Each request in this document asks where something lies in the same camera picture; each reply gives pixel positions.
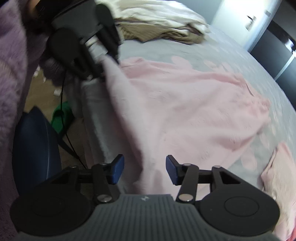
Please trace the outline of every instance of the green slipper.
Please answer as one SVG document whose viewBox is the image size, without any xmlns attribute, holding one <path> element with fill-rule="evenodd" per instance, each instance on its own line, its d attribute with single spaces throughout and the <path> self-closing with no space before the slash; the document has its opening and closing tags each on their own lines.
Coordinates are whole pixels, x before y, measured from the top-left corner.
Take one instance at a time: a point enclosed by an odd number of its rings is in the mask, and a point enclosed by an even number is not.
<svg viewBox="0 0 296 241">
<path fill-rule="evenodd" d="M 68 101 L 65 101 L 62 104 L 62 110 L 61 105 L 58 105 L 57 108 L 54 110 L 52 114 L 52 121 L 50 122 L 50 124 L 59 134 L 59 136 L 63 136 L 70 127 L 73 120 L 74 115 L 72 113 L 71 107 L 69 106 Z"/>
</svg>

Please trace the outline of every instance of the wooden floor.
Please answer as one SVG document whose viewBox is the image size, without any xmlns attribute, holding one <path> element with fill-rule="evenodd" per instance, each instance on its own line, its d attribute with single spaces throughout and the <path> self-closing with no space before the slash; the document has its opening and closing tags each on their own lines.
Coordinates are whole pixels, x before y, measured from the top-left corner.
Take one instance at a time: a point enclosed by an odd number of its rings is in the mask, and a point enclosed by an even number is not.
<svg viewBox="0 0 296 241">
<path fill-rule="evenodd" d="M 43 83 L 43 74 L 42 71 L 40 71 L 39 75 L 32 79 L 29 94 L 25 104 L 25 111 L 30 111 L 32 107 L 36 105 L 43 112 L 45 117 L 49 121 L 51 121 L 52 113 L 61 101 L 60 97 L 53 95 L 55 89 L 56 87 L 52 85 L 52 82 L 50 80 L 47 80 Z M 67 133 L 77 155 L 85 164 L 84 149 L 80 139 L 79 131 L 77 131 L 77 129 L 79 129 L 79 120 L 75 120 L 73 122 Z M 69 144 L 66 136 L 64 137 L 64 141 Z M 59 148 L 59 151 L 62 161 L 62 168 L 70 165 L 78 165 L 80 168 L 82 167 L 77 159 L 69 155 L 62 148 Z"/>
</svg>

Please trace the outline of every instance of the purple fuzzy robe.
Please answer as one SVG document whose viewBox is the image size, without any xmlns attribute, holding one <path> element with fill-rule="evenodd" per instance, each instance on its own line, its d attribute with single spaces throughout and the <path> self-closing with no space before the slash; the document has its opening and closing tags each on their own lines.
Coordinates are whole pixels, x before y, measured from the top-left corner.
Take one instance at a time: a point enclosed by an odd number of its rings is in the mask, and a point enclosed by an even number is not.
<svg viewBox="0 0 296 241">
<path fill-rule="evenodd" d="M 12 142 L 32 75 L 44 51 L 46 37 L 26 31 L 27 0 L 9 0 L 0 8 L 0 240 L 16 230 L 9 208 L 18 196 L 12 173 Z"/>
</svg>

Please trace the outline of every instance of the bedsheet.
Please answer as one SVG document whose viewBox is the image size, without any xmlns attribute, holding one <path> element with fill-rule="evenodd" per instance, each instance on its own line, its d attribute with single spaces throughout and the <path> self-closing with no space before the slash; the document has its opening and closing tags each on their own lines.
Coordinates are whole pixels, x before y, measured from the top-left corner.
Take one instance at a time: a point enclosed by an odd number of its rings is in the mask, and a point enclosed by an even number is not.
<svg viewBox="0 0 296 241">
<path fill-rule="evenodd" d="M 167 63 L 178 61 L 184 65 L 190 63 L 199 71 L 241 73 L 256 91 L 271 101 L 270 121 L 228 170 L 262 189 L 260 175 L 279 142 L 286 142 L 295 157 L 296 113 L 277 83 L 247 51 L 224 33 L 213 27 L 210 27 L 210 30 L 211 33 L 206 35 L 202 44 L 191 46 L 169 40 L 146 43 L 128 40 L 120 46 L 120 59 L 143 57 Z M 90 51 L 94 57 L 101 54 L 101 49 L 96 45 L 93 45 Z M 84 82 L 81 93 L 86 131 L 94 162 L 110 162 L 118 153 L 123 153 L 126 167 L 121 178 L 121 190 L 133 192 L 133 183 L 140 172 L 136 171 L 137 162 L 133 161 L 135 157 L 116 118 L 104 84 L 98 80 Z M 203 188 L 198 192 L 198 197 L 201 198 L 208 192 L 208 188 Z"/>
</svg>

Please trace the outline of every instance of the brown folded fabric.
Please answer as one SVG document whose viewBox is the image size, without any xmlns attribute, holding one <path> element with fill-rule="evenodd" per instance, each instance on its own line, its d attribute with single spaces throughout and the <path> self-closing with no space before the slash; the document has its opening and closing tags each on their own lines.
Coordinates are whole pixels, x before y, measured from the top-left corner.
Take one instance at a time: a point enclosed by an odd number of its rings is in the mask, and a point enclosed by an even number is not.
<svg viewBox="0 0 296 241">
<path fill-rule="evenodd" d="M 148 23 L 129 23 L 120 22 L 119 29 L 123 34 L 125 40 L 128 39 L 138 39 L 141 42 L 147 42 L 152 39 L 169 39 L 184 44 L 199 44 L 204 39 L 203 34 L 198 30 L 194 29 L 196 33 L 190 26 L 183 27 L 182 29 L 177 28 L 166 28 L 160 25 L 152 25 Z"/>
</svg>

